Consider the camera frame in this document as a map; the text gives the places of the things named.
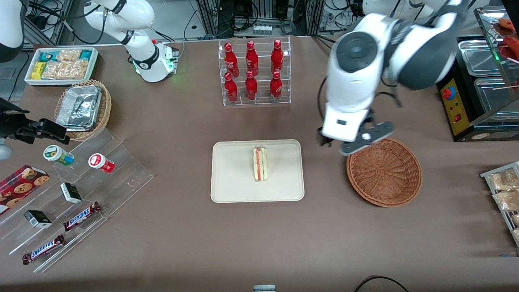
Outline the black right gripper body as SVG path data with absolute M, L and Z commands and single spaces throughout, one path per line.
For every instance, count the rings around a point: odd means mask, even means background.
M 13 137 L 15 133 L 30 123 L 26 114 L 30 113 L 13 103 L 0 98 L 0 137 L 2 139 Z

